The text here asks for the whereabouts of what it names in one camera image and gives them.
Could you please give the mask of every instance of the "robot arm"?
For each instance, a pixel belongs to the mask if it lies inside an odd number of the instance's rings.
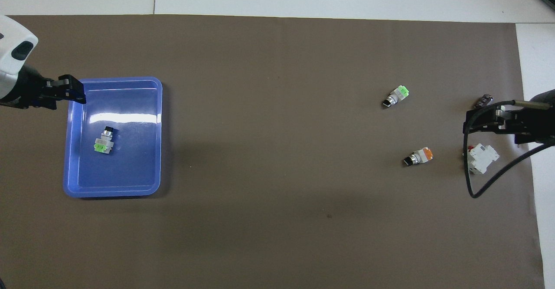
[[[522,107],[505,111],[506,105]],[[530,101],[501,101],[466,112],[463,125],[463,157],[466,187],[472,198],[478,198],[505,172],[530,156],[555,145],[555,89],[536,95]],[[538,142],[542,145],[522,154],[503,167],[477,192],[472,189],[468,168],[468,135],[477,131],[514,134],[515,144]]]
[[[83,84],[75,77],[65,74],[54,81],[25,65],[37,43],[38,38],[24,26],[0,16],[0,105],[55,110],[60,100],[85,104]]]

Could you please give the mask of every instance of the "black wire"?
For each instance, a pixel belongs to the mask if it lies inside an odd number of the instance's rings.
[[[472,117],[470,117],[470,119],[468,119],[468,121],[466,122],[466,126],[464,127],[464,137],[463,137],[463,156],[464,156],[464,177],[466,177],[466,187],[468,188],[468,193],[470,194],[470,196],[472,198],[478,198],[479,196],[482,196],[482,194],[496,181],[498,180],[499,177],[501,177],[503,174],[505,174],[505,172],[507,172],[510,168],[512,168],[513,166],[515,166],[517,163],[523,161],[524,159],[532,156],[533,154],[536,154],[544,149],[547,149],[549,147],[551,147],[552,145],[555,145],[555,140],[552,140],[548,143],[545,143],[543,145],[540,145],[524,154],[522,154],[521,156],[519,156],[518,158],[514,159],[513,161],[511,161],[509,164],[507,164],[505,167],[503,167],[501,170],[499,170],[499,172],[497,172],[492,178],[490,178],[489,181],[486,182],[486,184],[484,186],[482,186],[482,188],[480,188],[480,190],[478,190],[478,192],[476,192],[474,194],[473,190],[472,190],[472,184],[470,183],[470,172],[468,170],[468,134],[470,134],[470,129],[472,128],[472,125],[474,124],[474,122],[476,121],[476,119],[478,119],[478,117],[480,117],[480,115],[482,115],[483,113],[485,113],[486,111],[496,108],[499,105],[514,105],[515,101],[501,101],[498,103],[493,103],[491,105],[487,105],[486,107],[483,107],[481,109],[479,109],[476,113],[474,113],[474,115],[472,115]]]
[[[476,119],[478,119],[478,117],[480,117],[480,115],[483,115],[483,113],[485,113],[486,111],[497,108],[500,105],[514,105],[514,104],[515,104],[515,101],[511,100],[511,101],[500,101],[500,102],[492,103],[491,105],[486,105],[485,107],[478,109],[478,111],[476,111],[476,113],[474,113],[474,115],[472,115],[472,117],[470,117],[470,119],[466,121],[464,131],[463,131],[463,138],[462,138],[462,156],[464,158],[464,177],[466,178],[466,188],[468,189],[468,193],[472,198],[478,198],[483,194],[485,190],[484,188],[481,188],[479,190],[479,194],[474,194],[472,190],[472,184],[470,182],[470,171],[468,170],[468,135],[470,134],[470,129],[472,128],[472,125],[474,124]]]

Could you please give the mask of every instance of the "brown work surface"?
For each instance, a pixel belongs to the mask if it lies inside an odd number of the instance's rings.
[[[514,24],[14,18],[45,76],[159,78],[164,139],[156,194],[79,200],[67,103],[0,109],[8,289],[543,288],[529,160],[477,200],[462,169],[465,111],[522,98]],[[489,176],[526,151],[472,140],[501,155]]]

